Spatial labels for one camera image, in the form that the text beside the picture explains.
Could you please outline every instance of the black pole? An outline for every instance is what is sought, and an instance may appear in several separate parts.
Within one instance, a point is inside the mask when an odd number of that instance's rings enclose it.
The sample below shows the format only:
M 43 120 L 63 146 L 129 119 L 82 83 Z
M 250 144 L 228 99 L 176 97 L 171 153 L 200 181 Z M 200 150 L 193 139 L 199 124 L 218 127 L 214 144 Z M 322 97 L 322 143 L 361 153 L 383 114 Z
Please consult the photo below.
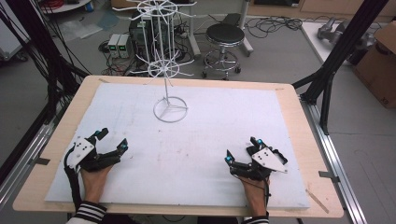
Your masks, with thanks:
M 311 76 L 292 84 L 297 89 L 311 82 L 308 90 L 301 95 L 301 99 L 310 105 L 315 105 L 318 97 L 324 91 L 320 111 L 320 127 L 326 134 L 329 134 L 327 124 L 332 94 L 332 80 L 344 60 L 355 48 L 356 43 L 361 39 L 387 2 L 388 0 L 365 0 L 319 70 Z

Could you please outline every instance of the white wire stand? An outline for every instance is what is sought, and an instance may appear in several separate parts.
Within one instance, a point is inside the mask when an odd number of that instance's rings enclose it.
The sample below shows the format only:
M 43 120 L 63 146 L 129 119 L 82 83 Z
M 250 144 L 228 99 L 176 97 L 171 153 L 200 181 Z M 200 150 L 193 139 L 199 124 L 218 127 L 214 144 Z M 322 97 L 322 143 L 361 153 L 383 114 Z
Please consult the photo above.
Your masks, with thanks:
M 178 56 L 179 51 L 175 48 L 175 25 L 173 16 L 175 13 L 179 13 L 187 17 L 192 17 L 192 15 L 179 12 L 178 7 L 192 7 L 196 3 L 177 5 L 168 0 L 146 0 L 129 2 L 136 2 L 137 6 L 113 9 L 117 11 L 136 9 L 137 11 L 139 11 L 140 14 L 134 18 L 130 18 L 130 20 L 141 20 L 139 26 L 143 29 L 147 59 L 144 59 L 137 54 L 136 57 L 139 60 L 145 62 L 148 66 L 147 71 L 130 71 L 130 73 L 148 73 L 148 75 L 152 77 L 152 80 L 158 77 L 163 78 L 165 85 L 165 96 L 154 105 L 154 115 L 157 119 L 163 122 L 178 122 L 187 116 L 189 108 L 187 107 L 187 104 L 183 99 L 176 96 L 168 95 L 167 82 L 169 82 L 169 84 L 173 86 L 170 78 L 175 77 L 178 74 L 189 77 L 193 76 L 193 74 L 186 74 L 180 72 L 181 65 L 192 63 L 193 60 L 186 63 L 176 62 L 176 57 Z M 150 43 L 150 45 L 148 44 L 148 37 L 146 35 L 146 21 L 150 21 L 151 24 L 147 29 L 151 29 L 151 33 L 155 34 L 152 35 L 152 42 Z M 167 42 L 167 49 L 164 48 L 163 42 Z

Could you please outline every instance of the metal bracket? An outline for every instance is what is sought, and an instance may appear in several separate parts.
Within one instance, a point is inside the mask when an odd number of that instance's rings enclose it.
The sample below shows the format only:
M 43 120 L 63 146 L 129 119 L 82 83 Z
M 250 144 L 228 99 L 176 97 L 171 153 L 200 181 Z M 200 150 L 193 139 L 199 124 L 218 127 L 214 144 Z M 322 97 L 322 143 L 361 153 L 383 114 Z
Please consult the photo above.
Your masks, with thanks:
M 340 183 L 340 177 L 339 176 L 335 176 L 330 172 L 324 172 L 324 171 L 319 171 L 319 176 L 320 177 L 326 177 L 326 178 L 330 178 L 332 180 L 333 183 Z

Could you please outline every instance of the white board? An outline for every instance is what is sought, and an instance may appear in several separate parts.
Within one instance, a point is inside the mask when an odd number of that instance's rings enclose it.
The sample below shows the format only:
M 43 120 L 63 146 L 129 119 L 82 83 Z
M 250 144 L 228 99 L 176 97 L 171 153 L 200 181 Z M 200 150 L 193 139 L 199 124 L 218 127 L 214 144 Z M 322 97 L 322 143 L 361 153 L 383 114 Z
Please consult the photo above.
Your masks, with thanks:
M 230 175 L 224 158 L 229 149 L 237 161 L 251 162 L 246 147 L 255 136 L 289 160 L 287 174 L 271 174 L 269 207 L 309 207 L 274 91 L 168 90 L 189 107 L 177 123 L 164 123 L 152 113 L 165 95 L 164 86 L 104 83 L 98 88 L 74 139 L 108 128 L 98 152 L 113 150 L 123 138 L 130 147 L 109 173 L 102 203 L 245 206 L 243 186 Z M 72 202 L 62 164 L 46 201 Z

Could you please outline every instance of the floor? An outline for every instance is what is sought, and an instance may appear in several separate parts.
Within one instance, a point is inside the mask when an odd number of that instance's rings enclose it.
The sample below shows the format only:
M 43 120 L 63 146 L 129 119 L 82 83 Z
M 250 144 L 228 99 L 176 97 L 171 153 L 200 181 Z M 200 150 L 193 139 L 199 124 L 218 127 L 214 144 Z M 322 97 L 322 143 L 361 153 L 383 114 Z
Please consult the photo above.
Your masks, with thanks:
M 92 74 L 106 70 L 106 59 L 98 46 L 111 34 L 128 31 L 129 22 L 114 17 L 106 4 L 99 5 L 94 12 L 83 9 L 66 12 L 58 16 L 59 23 L 81 21 L 85 26 L 99 24 L 104 30 L 85 39 L 70 38 L 67 46 L 78 56 Z M 196 20 L 195 27 L 202 30 L 213 24 L 209 17 Z M 242 72 L 231 73 L 231 81 L 293 83 L 317 71 L 320 59 L 308 43 L 303 31 L 292 31 L 286 27 L 265 38 L 258 30 L 245 30 L 254 52 L 247 57 L 242 50 L 234 49 Z M 196 36 L 203 52 L 213 48 L 204 35 Z M 54 42 L 60 46 L 59 39 Z M 201 78 L 202 58 L 183 67 L 184 72 L 194 73 Z M 207 79 L 221 79 L 223 74 L 211 73 Z M 297 90 L 304 92 L 306 87 Z M 18 144 L 33 120 L 46 103 L 46 81 L 31 61 L 11 61 L 0 67 L 0 164 Z M 396 110 L 384 108 L 364 87 L 352 72 L 352 67 L 343 65 L 337 72 L 332 85 L 332 101 L 329 117 L 329 132 L 346 175 L 358 198 L 367 223 L 396 223 Z M 12 209 L 12 201 L 21 183 L 0 211 L 0 223 L 63 223 L 66 215 L 60 213 L 26 213 Z M 181 217 L 148 217 L 151 223 L 170 223 L 165 218 L 180 220 Z M 195 223 L 196 217 L 186 217 L 178 223 Z M 350 223 L 347 215 L 339 219 L 303 218 L 304 223 Z M 298 223 L 295 218 L 271 217 L 271 223 Z

